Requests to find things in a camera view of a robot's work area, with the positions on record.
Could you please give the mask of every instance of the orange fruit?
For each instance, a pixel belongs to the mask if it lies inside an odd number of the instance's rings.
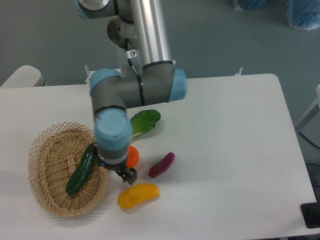
[[[127,167],[134,168],[139,162],[139,152],[134,146],[129,146],[128,159],[126,160]]]

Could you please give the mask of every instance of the plastic food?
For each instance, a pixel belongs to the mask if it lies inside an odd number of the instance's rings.
[[[139,152],[134,146],[130,145],[126,165],[130,169],[130,168],[134,168],[138,162],[139,162]]]
[[[138,112],[130,120],[132,126],[132,138],[154,129],[160,118],[161,114],[154,109]]]
[[[172,162],[175,160],[175,154],[172,152],[169,152],[164,159],[162,159],[161,162],[157,163],[154,165],[150,170],[149,170],[149,176],[151,178],[155,178],[159,176],[160,174],[163,174],[165,171],[168,170]]]
[[[157,185],[141,183],[128,188],[118,196],[118,204],[123,209],[131,209],[160,195]]]
[[[91,143],[86,147],[81,161],[66,184],[65,191],[68,195],[76,194],[81,189],[92,171],[96,156],[95,144]]]

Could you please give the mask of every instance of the silver metal tube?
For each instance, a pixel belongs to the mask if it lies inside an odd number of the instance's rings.
[[[143,65],[172,61],[161,0],[131,0]]]
[[[86,9],[97,11],[107,6],[109,0],[79,0],[79,3]]]

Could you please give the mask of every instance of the yellow vegetable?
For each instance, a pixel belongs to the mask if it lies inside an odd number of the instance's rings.
[[[123,209],[130,209],[160,195],[159,188],[152,183],[141,183],[128,188],[118,196],[118,204]]]

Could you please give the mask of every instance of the cucumber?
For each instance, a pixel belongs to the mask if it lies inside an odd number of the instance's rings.
[[[76,194],[87,181],[94,163],[96,162],[97,151],[94,143],[89,144],[81,157],[81,161],[72,173],[65,191],[68,195]]]

